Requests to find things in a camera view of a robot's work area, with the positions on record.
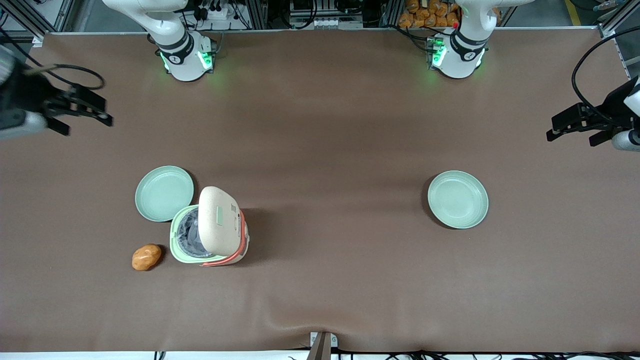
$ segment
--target plate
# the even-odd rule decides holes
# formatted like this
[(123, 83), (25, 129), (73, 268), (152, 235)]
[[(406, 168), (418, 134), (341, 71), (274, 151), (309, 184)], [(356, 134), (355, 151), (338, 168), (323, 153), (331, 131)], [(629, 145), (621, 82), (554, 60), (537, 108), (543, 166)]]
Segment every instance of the plate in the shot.
[(484, 186), (464, 171), (446, 171), (436, 176), (429, 185), (427, 197), (433, 214), (456, 229), (480, 224), (489, 210), (489, 196)]
[(193, 199), (193, 180), (179, 167), (151, 170), (136, 189), (136, 208), (151, 221), (168, 221)]

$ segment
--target brown table surface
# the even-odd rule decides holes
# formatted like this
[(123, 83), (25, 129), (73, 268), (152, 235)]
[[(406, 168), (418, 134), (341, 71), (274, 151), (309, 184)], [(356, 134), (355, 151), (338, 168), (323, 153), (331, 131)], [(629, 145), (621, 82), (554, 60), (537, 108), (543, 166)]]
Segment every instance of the brown table surface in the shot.
[[(33, 54), (101, 73), (115, 126), (0, 143), (2, 350), (296, 348), (319, 329), (357, 351), (637, 350), (640, 156), (545, 138), (598, 39), (496, 31), (456, 81), (395, 31), (230, 34), (213, 75), (180, 83), (144, 36), (47, 36)], [(622, 84), (614, 46), (578, 80), (597, 104)], [(134, 205), (161, 165), (237, 199), (241, 262), (131, 268), (168, 245)], [(451, 169), (489, 193), (473, 229), (426, 205)]]

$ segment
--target white floor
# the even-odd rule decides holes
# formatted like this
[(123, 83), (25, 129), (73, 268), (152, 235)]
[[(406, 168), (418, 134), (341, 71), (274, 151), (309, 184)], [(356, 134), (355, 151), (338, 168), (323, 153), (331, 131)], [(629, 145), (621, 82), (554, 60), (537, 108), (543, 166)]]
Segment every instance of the white floor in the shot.
[[(238, 351), (238, 352), (167, 352), (164, 360), (306, 360), (309, 351), (277, 350), (277, 351)], [(331, 355), (332, 360), (387, 360), (388, 354), (342, 354)], [(0, 353), (0, 360), (153, 360), (153, 352), (9, 352)], [(471, 354), (446, 355), (449, 360), (513, 360), (525, 358), (534, 360), (529, 355), (495, 355)], [(397, 355), (393, 360), (410, 360), (406, 355)], [(605, 360), (604, 357), (576, 356), (573, 360)]]

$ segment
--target bread roll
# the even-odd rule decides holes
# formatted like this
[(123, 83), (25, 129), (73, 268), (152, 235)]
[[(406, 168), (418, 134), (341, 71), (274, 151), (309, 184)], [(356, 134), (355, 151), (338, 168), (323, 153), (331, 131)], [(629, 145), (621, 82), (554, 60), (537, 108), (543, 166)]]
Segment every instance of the bread roll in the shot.
[(420, 3), (418, 0), (406, 0), (406, 9), (410, 13), (415, 13), (420, 10)]
[(429, 15), (427, 19), (424, 19), (424, 25), (431, 27), (436, 25), (436, 15)]
[(458, 16), (456, 15), (456, 13), (448, 13), (446, 19), (447, 19), (447, 26), (450, 26), (452, 28), (456, 26), (456, 24), (460, 23), (458, 21)]
[(415, 18), (417, 20), (424, 20), (424, 19), (427, 19), (430, 15), (431, 14), (429, 13), (428, 9), (421, 8), (415, 13)]
[(447, 19), (444, 16), (438, 16), (436, 17), (436, 27), (446, 27), (447, 26)]
[(410, 28), (413, 24), (413, 15), (410, 13), (403, 13), (398, 20), (398, 26), (401, 28)]

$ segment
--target metal frame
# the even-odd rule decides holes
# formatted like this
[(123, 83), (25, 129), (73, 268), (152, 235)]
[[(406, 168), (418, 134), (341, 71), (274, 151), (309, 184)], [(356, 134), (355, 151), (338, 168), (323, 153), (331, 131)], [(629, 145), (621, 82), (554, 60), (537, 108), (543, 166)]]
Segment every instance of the metal frame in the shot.
[(400, 15), (404, 11), (403, 0), (388, 0), (380, 17), (380, 26), (397, 25)]
[(624, 5), (620, 7), (618, 12), (613, 15), (609, 20), (600, 25), (603, 36), (608, 37), (613, 34), (618, 26), (620, 26), (625, 20), (627, 20), (631, 14), (640, 8), (640, 0), (628, 0)]
[(254, 30), (267, 28), (267, 2), (262, 0), (246, 0), (247, 11), (249, 11), (249, 21)]
[(502, 16), (502, 22), (500, 22), (500, 27), (507, 25), (507, 22), (509, 22), (509, 19), (511, 18), (511, 16), (513, 16), (513, 13), (516, 12), (517, 8), (518, 8), (517, 6), (510, 6), (509, 8), (507, 8), (507, 11), (505, 11), (504, 15)]
[(3, 0), (2, 9), (40, 40), (46, 33), (56, 31), (44, 16), (24, 0)]

